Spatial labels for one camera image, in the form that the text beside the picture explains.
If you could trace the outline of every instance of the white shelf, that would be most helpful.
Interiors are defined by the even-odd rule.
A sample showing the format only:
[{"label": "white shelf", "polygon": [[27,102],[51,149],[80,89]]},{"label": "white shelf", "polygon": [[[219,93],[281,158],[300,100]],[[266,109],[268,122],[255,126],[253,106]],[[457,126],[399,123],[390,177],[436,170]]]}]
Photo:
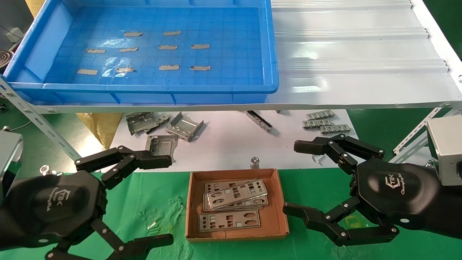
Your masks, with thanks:
[{"label": "white shelf", "polygon": [[265,104],[74,104],[37,111],[462,106],[462,63],[422,0],[273,0],[272,6],[280,88]]}]

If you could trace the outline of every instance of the small metal piece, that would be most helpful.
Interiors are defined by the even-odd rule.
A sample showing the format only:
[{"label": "small metal piece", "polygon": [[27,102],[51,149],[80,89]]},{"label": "small metal piece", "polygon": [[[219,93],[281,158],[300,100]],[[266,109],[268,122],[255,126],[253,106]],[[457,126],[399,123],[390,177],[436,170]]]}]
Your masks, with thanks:
[{"label": "small metal piece", "polygon": [[332,125],[328,119],[302,121],[302,129],[314,129],[321,126]]},{"label": "small metal piece", "polygon": [[208,49],[210,48],[210,44],[193,44],[191,45],[191,49],[193,50],[201,50],[201,49]]},{"label": "small metal piece", "polygon": [[96,75],[98,74],[98,70],[97,69],[79,69],[77,71],[77,74],[85,74],[85,75]]},{"label": "small metal piece", "polygon": [[335,116],[332,110],[324,110],[319,112],[314,112],[306,115],[306,119],[308,120],[319,120],[319,119],[326,119],[326,118],[333,118]]},{"label": "small metal piece", "polygon": [[132,113],[127,115],[128,130],[131,135],[141,131],[149,134],[169,121],[169,116],[156,116],[156,114],[152,112]]},{"label": "small metal piece", "polygon": [[319,157],[319,159],[316,159],[315,155],[311,155],[311,158],[313,159],[313,162],[319,164],[320,166],[323,166],[321,162],[326,158],[326,156],[323,155],[323,156]]},{"label": "small metal piece", "polygon": [[115,72],[117,73],[124,73],[124,72],[134,72],[135,70],[133,68],[117,68]]},{"label": "small metal piece", "polygon": [[106,50],[87,49],[87,53],[105,53]]},{"label": "small metal piece", "polygon": [[263,180],[256,180],[240,186],[208,193],[207,197],[209,201],[209,208],[214,210],[265,195],[268,195],[268,191],[263,184]]},{"label": "small metal piece", "polygon": [[148,136],[145,150],[151,152],[152,155],[170,155],[172,162],[175,162],[173,159],[173,152],[178,145],[178,136]]},{"label": "small metal piece", "polygon": [[338,133],[349,133],[351,128],[347,124],[338,124],[330,126],[321,126],[321,134],[338,134]]},{"label": "small metal piece", "polygon": [[164,36],[178,35],[178,34],[181,34],[181,31],[165,31],[163,33]]},{"label": "small metal piece", "polygon": [[45,176],[45,175],[51,175],[51,170],[50,170],[50,166],[48,165],[43,165],[42,167],[40,167],[40,173]]},{"label": "small metal piece", "polygon": [[210,70],[210,66],[191,66],[191,70],[201,70],[201,71],[207,71]]},{"label": "small metal piece", "polygon": [[124,35],[125,37],[138,37],[138,36],[143,35],[143,33],[142,33],[142,32],[138,32],[138,31],[135,31],[135,32],[126,31],[125,33],[123,33],[123,35]]},{"label": "small metal piece", "polygon": [[260,227],[258,210],[199,214],[199,232]]},{"label": "small metal piece", "polygon": [[255,111],[249,110],[246,112],[246,115],[266,132],[270,132],[271,129],[273,129],[273,126],[260,115],[258,115]]},{"label": "small metal piece", "polygon": [[178,70],[180,65],[162,65],[159,67],[159,70]]},{"label": "small metal piece", "polygon": [[138,47],[134,47],[134,48],[123,48],[123,49],[120,49],[119,52],[130,52],[130,51],[137,51],[138,50]]},{"label": "small metal piece", "polygon": [[177,50],[178,45],[160,45],[159,50]]},{"label": "small metal piece", "polygon": [[250,159],[250,169],[260,169],[260,159],[258,157],[252,157]]},{"label": "small metal piece", "polygon": [[180,112],[174,119],[172,119],[171,123],[167,126],[167,128],[165,128],[165,131],[190,142],[203,124],[204,120],[200,123],[196,123]]}]

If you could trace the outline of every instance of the white table surface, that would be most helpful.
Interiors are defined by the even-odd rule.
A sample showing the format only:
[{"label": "white table surface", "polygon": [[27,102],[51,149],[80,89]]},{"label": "white table surface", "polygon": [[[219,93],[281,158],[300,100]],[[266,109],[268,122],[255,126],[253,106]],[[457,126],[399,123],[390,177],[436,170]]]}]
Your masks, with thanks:
[{"label": "white table surface", "polygon": [[[271,133],[265,132],[245,113],[239,111],[193,111],[184,112],[191,120],[204,126],[192,142],[178,140],[178,146],[173,154],[176,162],[169,168],[155,170],[136,170],[137,172],[187,172],[213,171],[250,168],[250,159],[254,156],[260,159],[260,168],[297,169],[319,168],[311,155],[298,154],[293,151],[296,140],[311,141],[316,136],[322,136],[319,130],[303,130],[302,121],[307,113],[316,111],[258,111],[258,113],[273,125]],[[358,138],[346,110],[333,110],[334,124],[348,124],[352,131],[348,134]],[[177,112],[166,113],[172,118]],[[168,135],[165,126],[157,129],[151,135]],[[111,147],[124,145],[132,150],[144,150],[147,135],[131,136],[125,117],[120,122]],[[337,167],[328,157],[322,161],[323,167]]]}]

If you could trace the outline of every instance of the metal bracket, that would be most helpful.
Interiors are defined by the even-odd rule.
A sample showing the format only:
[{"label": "metal bracket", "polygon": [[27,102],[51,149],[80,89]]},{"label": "metal bracket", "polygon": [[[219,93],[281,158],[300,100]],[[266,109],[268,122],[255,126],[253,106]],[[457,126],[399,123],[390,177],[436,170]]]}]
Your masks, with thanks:
[{"label": "metal bracket", "polygon": [[6,83],[0,75],[0,93],[3,94],[16,108],[19,109],[34,125],[36,125],[52,142],[57,144],[74,161],[81,158],[77,151],[50,125],[50,123],[33,106],[24,101]]}]

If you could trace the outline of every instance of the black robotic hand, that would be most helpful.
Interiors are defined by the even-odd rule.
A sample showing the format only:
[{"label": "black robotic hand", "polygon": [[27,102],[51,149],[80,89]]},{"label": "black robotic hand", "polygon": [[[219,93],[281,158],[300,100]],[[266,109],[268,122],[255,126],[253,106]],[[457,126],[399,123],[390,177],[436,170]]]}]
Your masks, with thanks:
[{"label": "black robotic hand", "polygon": [[[91,172],[116,164],[101,181]],[[171,245],[171,234],[122,242],[103,221],[106,190],[114,188],[135,169],[169,167],[169,155],[112,148],[75,161],[71,175],[45,175],[18,179],[0,206],[0,251],[58,245],[48,260],[88,260],[67,253],[96,231],[113,249],[108,260],[146,259],[152,248]]]},{"label": "black robotic hand", "polygon": [[[337,246],[390,242],[399,234],[395,225],[462,239],[462,187],[441,185],[434,168],[384,162],[383,150],[345,135],[296,141],[294,150],[326,154],[352,175],[351,197],[329,212],[292,203],[283,208]],[[348,153],[366,161],[358,164]],[[378,226],[344,229],[338,225],[356,210]]]}]

